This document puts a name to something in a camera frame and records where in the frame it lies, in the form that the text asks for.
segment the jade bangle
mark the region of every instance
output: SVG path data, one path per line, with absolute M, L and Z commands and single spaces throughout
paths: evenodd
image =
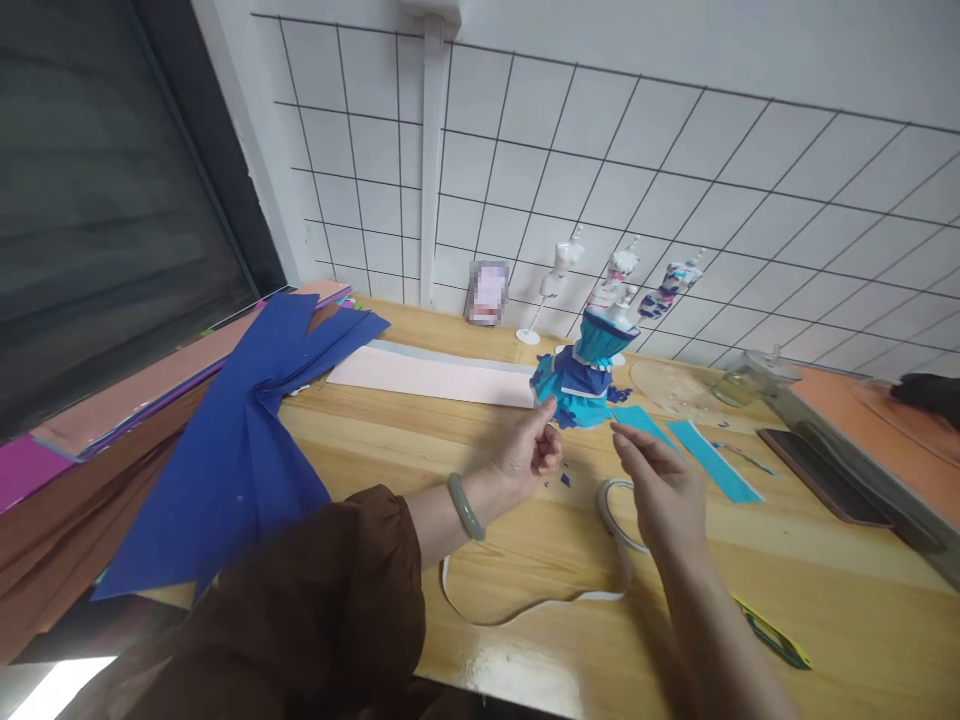
M 456 473 L 450 473 L 450 479 L 447 480 L 447 488 L 450 490 L 450 498 L 453 500 L 453 506 L 457 509 L 460 516 L 460 522 L 463 523 L 467 535 L 474 540 L 483 542 L 487 539 L 487 531 L 483 529 L 477 516 L 473 514 L 473 508 L 467 500 L 466 493 L 463 492 L 463 483 L 460 476 Z

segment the person's arm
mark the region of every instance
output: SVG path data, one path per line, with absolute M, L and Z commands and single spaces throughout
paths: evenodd
M 463 480 L 480 524 L 529 498 L 560 465 L 550 401 L 526 413 Z M 64 720 L 340 717 L 396 702 L 426 632 L 421 571 L 469 540 L 441 483 L 377 486 L 330 503 L 226 567 L 175 631 L 118 658 Z
M 463 491 L 483 527 L 530 498 L 538 478 L 560 467 L 560 433 L 548 424 L 556 409 L 557 402 L 551 397 L 524 415 L 504 438 L 493 461 L 463 479 Z M 424 567 L 440 562 L 470 539 L 446 485 L 421 490 L 405 499 L 417 529 Z
M 703 474 L 652 435 L 614 423 L 613 445 L 633 478 L 640 534 L 670 607 L 687 682 L 701 717 L 797 718 L 710 559 Z

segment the phone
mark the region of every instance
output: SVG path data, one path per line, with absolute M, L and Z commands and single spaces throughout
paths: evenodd
M 510 269 L 502 260 L 477 260 L 470 266 L 466 318 L 473 325 L 499 325 L 507 298 Z

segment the wire grid panel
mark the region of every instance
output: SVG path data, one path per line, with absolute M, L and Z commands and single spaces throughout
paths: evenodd
M 305 241 L 324 272 L 403 300 L 418 281 L 422 41 L 255 21 L 283 50 L 268 68 L 302 135 Z M 582 224 L 586 256 L 543 332 L 577 336 L 607 257 L 636 235 L 631 281 L 653 288 L 699 247 L 706 274 L 631 349 L 723 366 L 777 343 L 885 377 L 956 363 L 960 134 L 459 44 L 449 62 L 439 309 L 462 312 L 472 261 L 502 259 L 505 322 L 524 324 Z

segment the blue doll dress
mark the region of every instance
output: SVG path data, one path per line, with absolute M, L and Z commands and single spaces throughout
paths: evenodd
M 561 430 L 593 428 L 613 417 L 607 406 L 613 356 L 639 335 L 639 331 L 617 329 L 590 310 L 583 314 L 580 331 L 576 344 L 556 355 L 544 355 L 530 378 L 538 406 L 551 395 L 557 398 L 554 420 Z

